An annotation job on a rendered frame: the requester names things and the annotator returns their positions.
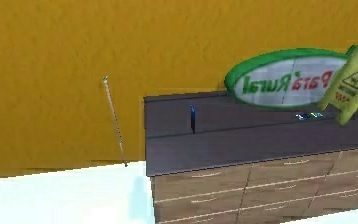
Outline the thin blue electronic device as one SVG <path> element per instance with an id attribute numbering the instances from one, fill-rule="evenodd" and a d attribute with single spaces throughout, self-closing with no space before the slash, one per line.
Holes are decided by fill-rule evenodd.
<path id="1" fill-rule="evenodd" d="M 196 132 L 196 112 L 195 112 L 195 108 L 194 108 L 193 104 L 190 105 L 190 110 L 191 110 L 191 130 L 192 130 L 192 133 L 195 134 L 195 132 Z"/>

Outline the thin grey cane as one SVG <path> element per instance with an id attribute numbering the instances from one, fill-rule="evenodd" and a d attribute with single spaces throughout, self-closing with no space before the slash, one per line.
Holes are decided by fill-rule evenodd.
<path id="1" fill-rule="evenodd" d="M 114 123 L 114 129 L 115 129 L 116 136 L 117 136 L 117 141 L 118 141 L 118 144 L 119 144 L 121 160 L 122 160 L 122 163 L 124 164 L 124 166 L 128 167 L 128 162 L 126 161 L 125 154 L 124 154 L 123 139 L 122 139 L 122 135 L 121 135 L 119 125 L 118 125 L 118 119 L 117 119 L 117 115 L 116 115 L 116 111 L 115 111 L 115 107 L 114 107 L 114 103 L 113 103 L 112 95 L 111 95 L 111 91 L 110 91 L 108 76 L 103 77 L 103 84 L 104 84 L 104 87 L 105 87 L 106 96 L 107 96 L 109 108 L 110 108 L 110 111 L 111 111 L 111 116 L 112 116 L 113 123 Z"/>

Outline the green oval sign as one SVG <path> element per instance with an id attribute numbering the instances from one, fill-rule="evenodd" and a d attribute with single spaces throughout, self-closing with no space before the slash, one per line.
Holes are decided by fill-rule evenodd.
<path id="1" fill-rule="evenodd" d="M 295 48 L 265 53 L 234 66 L 224 84 L 240 102 L 289 109 L 317 103 L 348 56 L 326 49 Z"/>

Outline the yellow caution floor sign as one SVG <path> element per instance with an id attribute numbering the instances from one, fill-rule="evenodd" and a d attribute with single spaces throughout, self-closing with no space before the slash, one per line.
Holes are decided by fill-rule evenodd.
<path id="1" fill-rule="evenodd" d="M 348 54 L 317 107 L 325 110 L 328 105 L 339 110 L 336 121 L 340 125 L 345 125 L 358 110 L 358 46 Z"/>

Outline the brown chest of drawers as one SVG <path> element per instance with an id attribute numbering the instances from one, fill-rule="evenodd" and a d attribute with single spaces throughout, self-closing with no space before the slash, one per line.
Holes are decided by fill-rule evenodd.
<path id="1" fill-rule="evenodd" d="M 346 126 L 332 108 L 297 113 L 226 92 L 145 98 L 156 224 L 281 224 L 358 209 L 358 111 Z"/>

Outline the small blue green object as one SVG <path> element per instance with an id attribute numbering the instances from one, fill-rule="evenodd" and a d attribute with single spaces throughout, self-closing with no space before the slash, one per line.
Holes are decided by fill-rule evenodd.
<path id="1" fill-rule="evenodd" d="M 319 112 L 310 112 L 310 113 L 296 114 L 295 116 L 299 120 L 307 120 L 307 119 L 320 118 L 323 117 L 324 115 Z"/>

